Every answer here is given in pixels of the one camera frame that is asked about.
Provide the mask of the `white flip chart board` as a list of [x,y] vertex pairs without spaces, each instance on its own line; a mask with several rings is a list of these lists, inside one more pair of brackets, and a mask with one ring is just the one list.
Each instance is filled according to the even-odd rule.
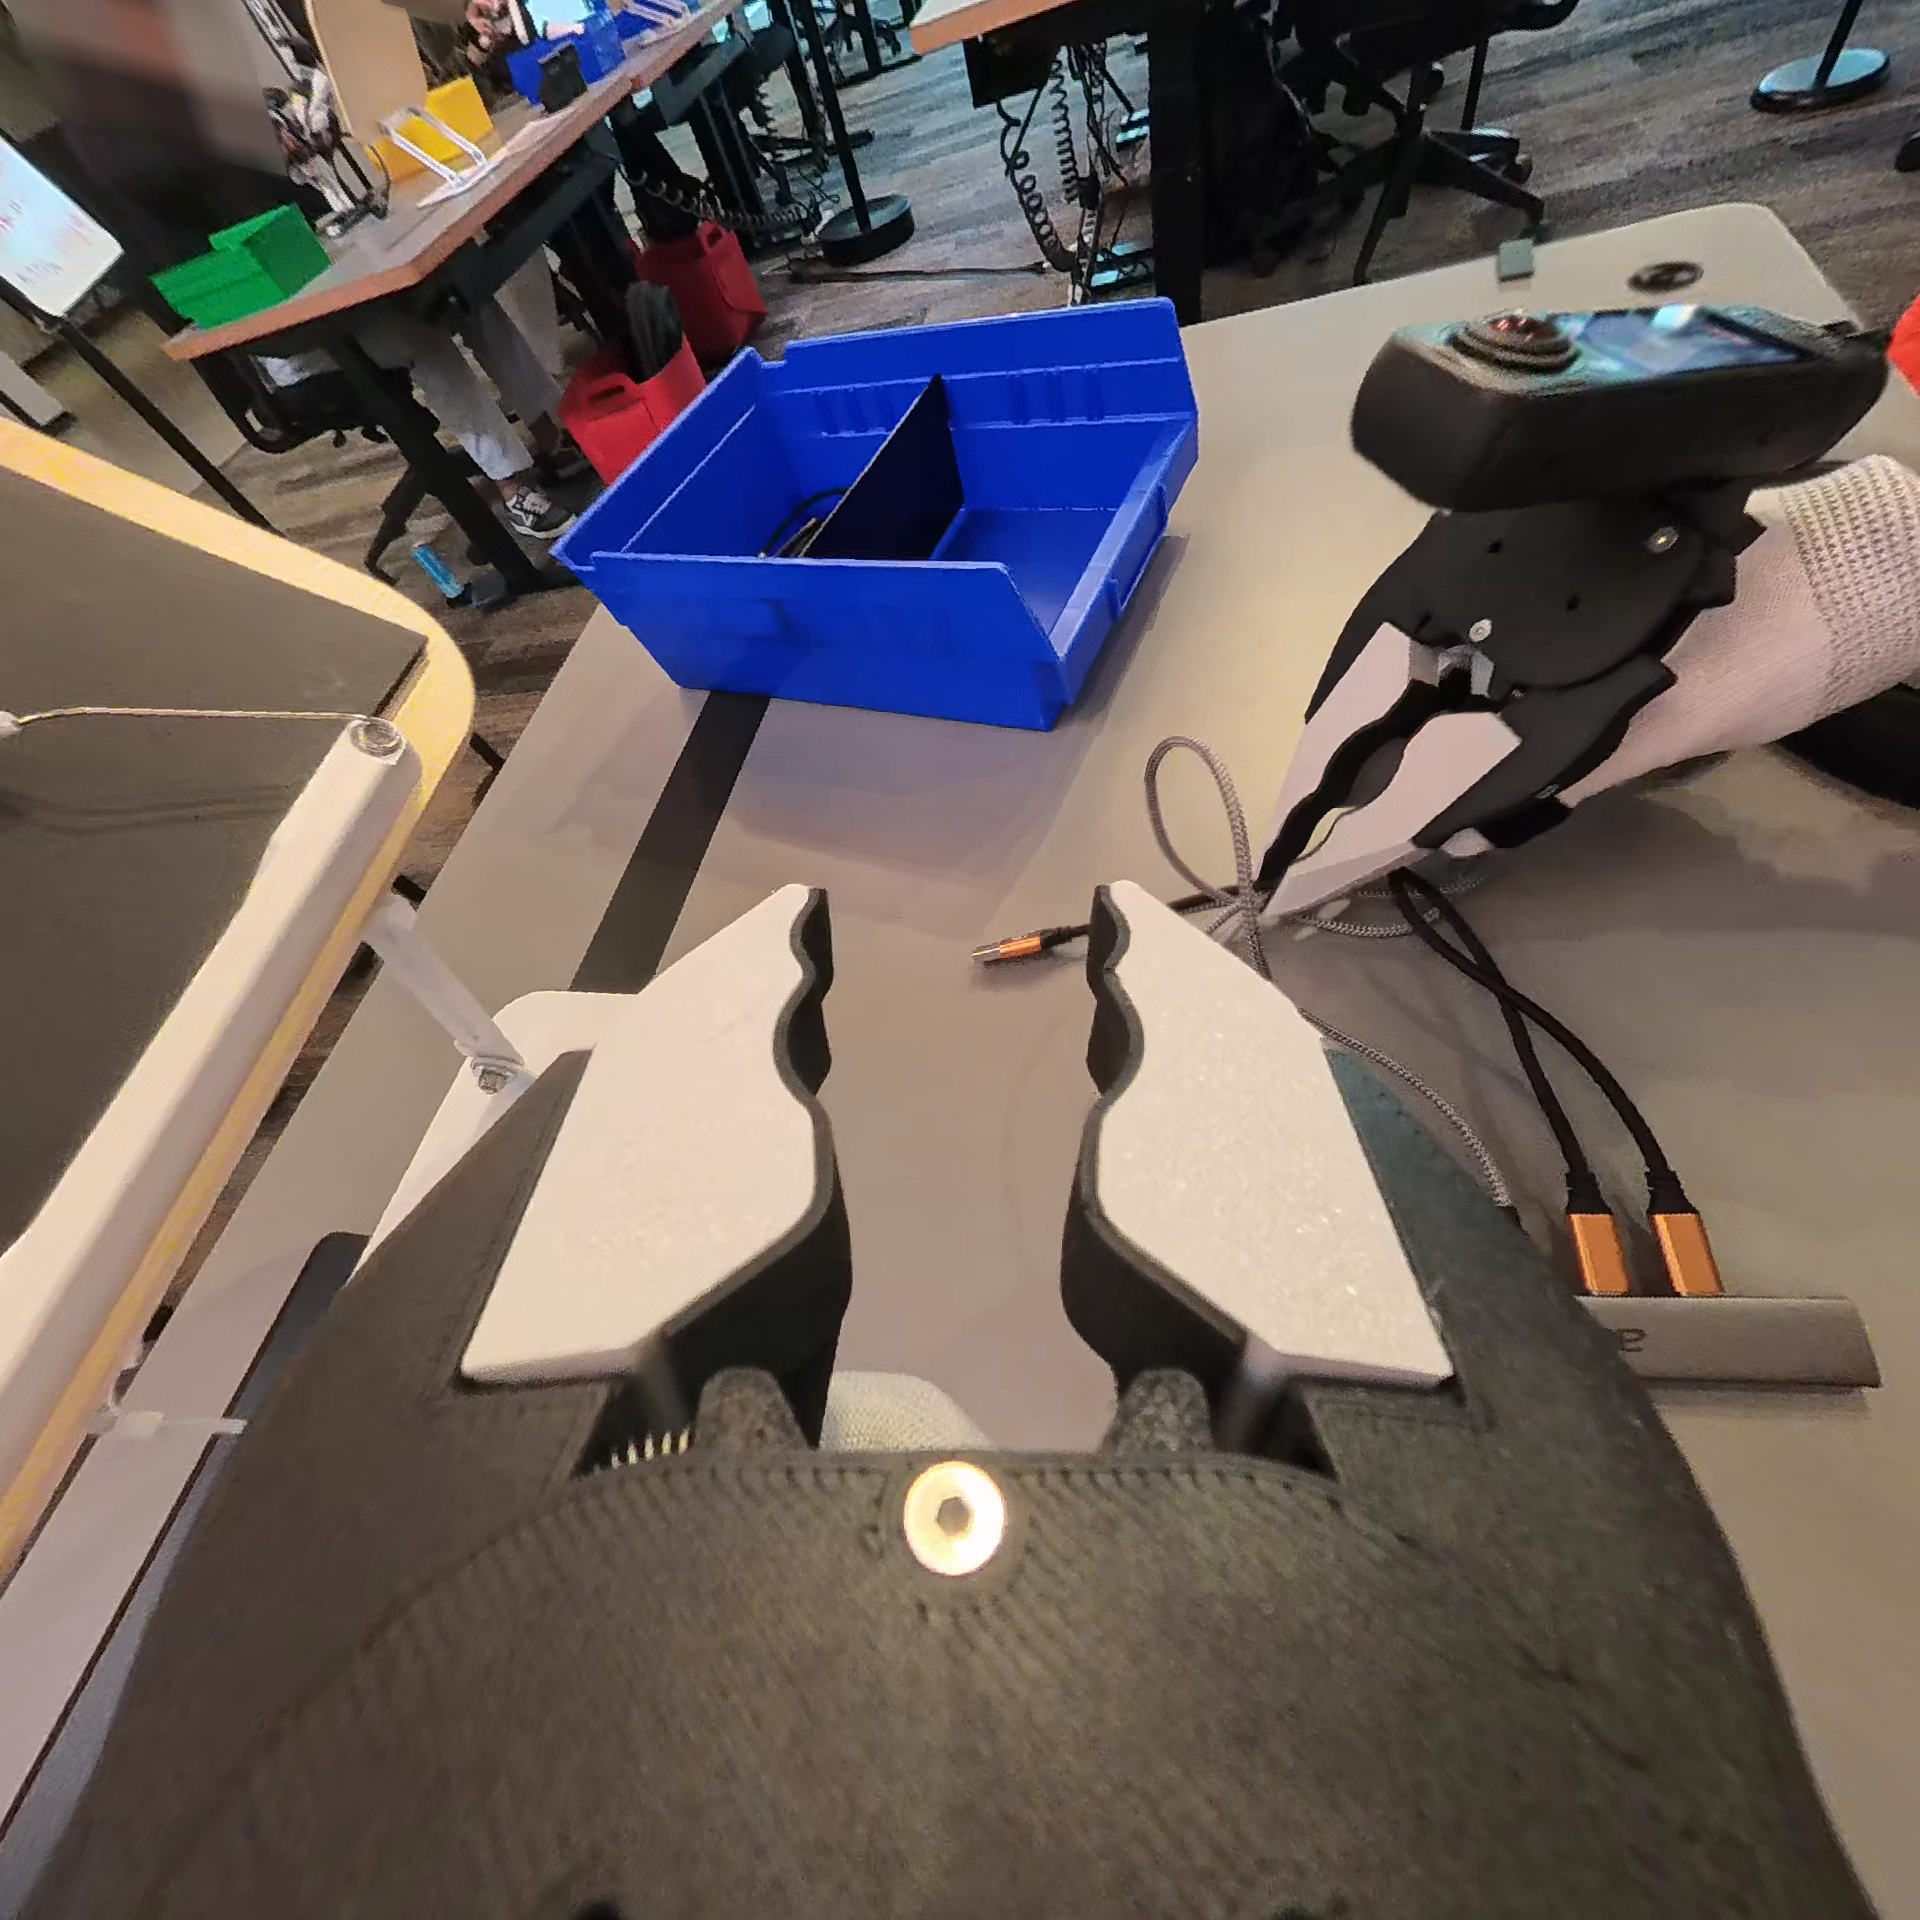
[[4,293],[36,322],[69,322],[121,258],[111,229],[4,137]]

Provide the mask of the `green box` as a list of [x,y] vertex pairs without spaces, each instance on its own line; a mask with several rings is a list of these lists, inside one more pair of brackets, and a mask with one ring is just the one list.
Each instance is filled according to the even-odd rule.
[[281,204],[220,229],[205,256],[157,274],[152,288],[184,325],[220,327],[300,294],[328,265],[318,229]]

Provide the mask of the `blue plastic bin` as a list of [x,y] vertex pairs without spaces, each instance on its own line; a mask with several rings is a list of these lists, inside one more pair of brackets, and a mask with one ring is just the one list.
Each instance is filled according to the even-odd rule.
[[1198,464],[1170,300],[744,350],[559,542],[687,689],[1049,732]]

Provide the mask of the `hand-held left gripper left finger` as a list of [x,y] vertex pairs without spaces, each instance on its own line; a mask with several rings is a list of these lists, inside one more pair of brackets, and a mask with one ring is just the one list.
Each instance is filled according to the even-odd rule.
[[553,1058],[472,1137],[505,1147],[505,1224],[461,1347],[479,1387],[622,1381],[695,1409],[723,1371],[828,1409],[851,1218],[821,1088],[833,899],[783,885]]

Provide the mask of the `background office desk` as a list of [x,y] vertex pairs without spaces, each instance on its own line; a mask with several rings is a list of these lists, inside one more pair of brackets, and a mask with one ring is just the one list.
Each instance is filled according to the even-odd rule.
[[615,219],[597,204],[615,178],[617,139],[606,118],[641,87],[659,86],[684,62],[740,5],[676,9],[659,33],[628,48],[628,60],[559,113],[511,113],[468,185],[431,204],[413,185],[394,195],[385,220],[359,225],[328,270],[296,294],[220,327],[184,327],[165,338],[175,361],[260,350],[325,350],[367,402],[369,422],[399,445],[410,471],[455,518],[468,552],[484,560],[511,598],[573,588],[559,560],[533,557],[511,523],[472,488],[413,395],[385,382],[367,355],[367,327],[385,315],[451,316],[494,294],[540,246],[575,258],[594,322],[622,322],[615,270],[633,274]]

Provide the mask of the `small blue desk bin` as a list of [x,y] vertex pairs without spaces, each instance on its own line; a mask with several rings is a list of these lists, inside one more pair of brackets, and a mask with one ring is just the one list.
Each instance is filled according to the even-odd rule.
[[591,86],[609,80],[628,62],[628,41],[615,9],[588,5],[575,18],[559,18],[533,41],[511,48],[505,73],[515,93],[540,109],[575,102]]

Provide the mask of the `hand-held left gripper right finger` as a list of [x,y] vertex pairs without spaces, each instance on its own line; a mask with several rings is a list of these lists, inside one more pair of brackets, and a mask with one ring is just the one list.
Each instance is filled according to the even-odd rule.
[[1066,1320],[1116,1393],[1164,1371],[1212,1409],[1295,1381],[1444,1387],[1444,1331],[1324,1032],[1138,882],[1096,885],[1087,942]]

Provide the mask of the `grey usb hub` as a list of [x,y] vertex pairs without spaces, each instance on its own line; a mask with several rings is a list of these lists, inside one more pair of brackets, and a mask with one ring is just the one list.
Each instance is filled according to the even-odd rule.
[[1881,1387],[1884,1371],[1852,1299],[1745,1299],[1731,1293],[1593,1296],[1629,1371],[1650,1384]]

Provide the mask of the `person's right hand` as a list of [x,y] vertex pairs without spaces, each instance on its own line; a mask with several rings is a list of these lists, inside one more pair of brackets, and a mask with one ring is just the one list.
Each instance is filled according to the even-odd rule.
[[1861,795],[1917,809],[1917,471],[1866,454],[1749,498],[1762,534],[1736,600],[1700,613],[1612,782],[1789,745]]

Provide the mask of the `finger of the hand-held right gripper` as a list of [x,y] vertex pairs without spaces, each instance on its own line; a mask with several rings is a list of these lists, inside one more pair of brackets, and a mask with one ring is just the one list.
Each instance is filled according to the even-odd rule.
[[1571,748],[1527,737],[1495,711],[1447,711],[1407,737],[1374,801],[1343,809],[1284,871],[1284,907],[1314,907],[1374,882],[1459,830],[1537,801],[1566,779]]
[[1365,755],[1433,711],[1433,694],[1436,651],[1393,622],[1378,622],[1353,659],[1329,664],[1278,791],[1265,894],[1278,888],[1314,828],[1347,801]]

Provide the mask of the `black round-base pole stand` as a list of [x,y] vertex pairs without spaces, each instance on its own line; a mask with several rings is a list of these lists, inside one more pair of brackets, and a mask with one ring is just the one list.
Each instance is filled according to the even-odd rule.
[[1871,98],[1890,80],[1890,56],[1855,45],[1861,5],[1843,5],[1825,48],[1762,73],[1749,87],[1749,109],[1777,118],[1807,118]]

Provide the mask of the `red storage crate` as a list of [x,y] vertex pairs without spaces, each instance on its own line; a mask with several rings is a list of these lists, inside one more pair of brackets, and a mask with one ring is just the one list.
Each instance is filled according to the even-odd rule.
[[559,416],[594,476],[615,488],[706,390],[695,348],[647,379],[628,371],[622,348],[597,348],[569,376]]
[[684,316],[687,342],[706,371],[723,370],[769,322],[769,301],[721,220],[701,220],[681,240],[628,242],[634,278],[664,288]]

